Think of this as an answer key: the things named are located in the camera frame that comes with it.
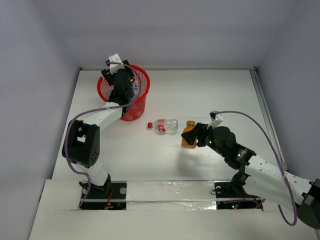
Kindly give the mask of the white orange label bottle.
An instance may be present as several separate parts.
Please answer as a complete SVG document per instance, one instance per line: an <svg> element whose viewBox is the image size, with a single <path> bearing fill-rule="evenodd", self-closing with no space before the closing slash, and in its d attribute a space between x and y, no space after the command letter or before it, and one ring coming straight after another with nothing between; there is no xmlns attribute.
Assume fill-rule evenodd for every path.
<svg viewBox="0 0 320 240"><path fill-rule="evenodd" d="M140 92L139 81L138 80L134 80L131 83L131 87L132 87L132 90L133 90L134 94L138 95L139 92Z"/></svg>

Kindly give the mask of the red label cola bottle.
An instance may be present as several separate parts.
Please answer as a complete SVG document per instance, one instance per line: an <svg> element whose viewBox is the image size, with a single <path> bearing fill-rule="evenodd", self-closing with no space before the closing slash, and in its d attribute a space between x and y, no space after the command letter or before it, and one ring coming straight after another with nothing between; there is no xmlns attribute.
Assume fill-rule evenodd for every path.
<svg viewBox="0 0 320 240"><path fill-rule="evenodd" d="M178 131L178 120L177 119L158 119L154 122L147 123L148 130L154 130L159 134L173 134Z"/></svg>

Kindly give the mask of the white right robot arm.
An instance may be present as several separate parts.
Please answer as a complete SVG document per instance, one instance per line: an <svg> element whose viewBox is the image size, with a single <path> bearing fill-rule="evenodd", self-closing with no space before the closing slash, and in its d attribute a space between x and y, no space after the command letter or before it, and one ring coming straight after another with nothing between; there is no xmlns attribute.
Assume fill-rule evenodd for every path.
<svg viewBox="0 0 320 240"><path fill-rule="evenodd" d="M237 143L236 136L226 126L211 127L197 123L182 138L198 147L209 147L224 158L237 174L230 190L235 196L244 193L271 201L292 210L307 226L320 228L320 180L310 181L267 162L253 150Z"/></svg>

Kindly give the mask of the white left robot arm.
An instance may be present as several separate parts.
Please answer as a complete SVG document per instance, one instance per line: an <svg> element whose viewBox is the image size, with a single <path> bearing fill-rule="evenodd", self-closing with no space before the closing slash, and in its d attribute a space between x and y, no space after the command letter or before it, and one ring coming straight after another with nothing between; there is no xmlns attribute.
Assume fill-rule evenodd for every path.
<svg viewBox="0 0 320 240"><path fill-rule="evenodd" d="M102 76L107 81L107 101L103 107L87 110L76 115L68 124L62 146L62 156L70 169L86 177L81 186L87 190L93 187L97 196L110 194L108 174L97 163L100 155L100 135L109 125L122 118L138 100L139 95L132 88L135 69L119 57L107 61Z"/></svg>

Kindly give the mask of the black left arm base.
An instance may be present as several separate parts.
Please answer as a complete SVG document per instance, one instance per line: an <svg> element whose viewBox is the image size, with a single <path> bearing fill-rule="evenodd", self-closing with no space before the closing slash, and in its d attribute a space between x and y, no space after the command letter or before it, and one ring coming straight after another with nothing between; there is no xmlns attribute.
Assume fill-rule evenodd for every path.
<svg viewBox="0 0 320 240"><path fill-rule="evenodd" d="M108 193L98 189L93 184L90 191L80 206L82 210L126 210L127 201L127 182L126 181L112 181L110 183L110 190Z"/></svg>

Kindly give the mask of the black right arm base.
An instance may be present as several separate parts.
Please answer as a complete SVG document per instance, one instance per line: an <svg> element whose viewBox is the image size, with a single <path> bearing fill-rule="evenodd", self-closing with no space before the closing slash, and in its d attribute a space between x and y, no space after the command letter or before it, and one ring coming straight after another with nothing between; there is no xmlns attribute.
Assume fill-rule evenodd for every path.
<svg viewBox="0 0 320 240"><path fill-rule="evenodd" d="M211 195L216 197L218 210L263 209L263 200L259 196L245 192L244 185L247 176L235 174L231 180L214 183Z"/></svg>

